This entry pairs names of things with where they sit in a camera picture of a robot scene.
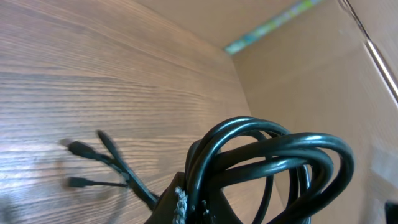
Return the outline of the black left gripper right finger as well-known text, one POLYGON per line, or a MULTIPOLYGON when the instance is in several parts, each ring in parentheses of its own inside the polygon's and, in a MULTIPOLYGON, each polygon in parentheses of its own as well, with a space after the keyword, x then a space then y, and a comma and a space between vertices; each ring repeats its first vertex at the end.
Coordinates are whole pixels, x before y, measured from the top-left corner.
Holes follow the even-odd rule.
POLYGON ((202 224, 242 224, 221 189, 202 193, 201 212, 198 222, 202 224))

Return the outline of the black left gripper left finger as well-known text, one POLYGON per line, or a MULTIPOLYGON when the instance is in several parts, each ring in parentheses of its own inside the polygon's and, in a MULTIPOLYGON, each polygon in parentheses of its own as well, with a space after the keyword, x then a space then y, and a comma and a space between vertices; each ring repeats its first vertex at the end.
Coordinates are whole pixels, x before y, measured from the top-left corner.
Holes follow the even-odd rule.
POLYGON ((185 174, 178 172, 152 212, 152 224, 186 224, 187 202, 185 174))

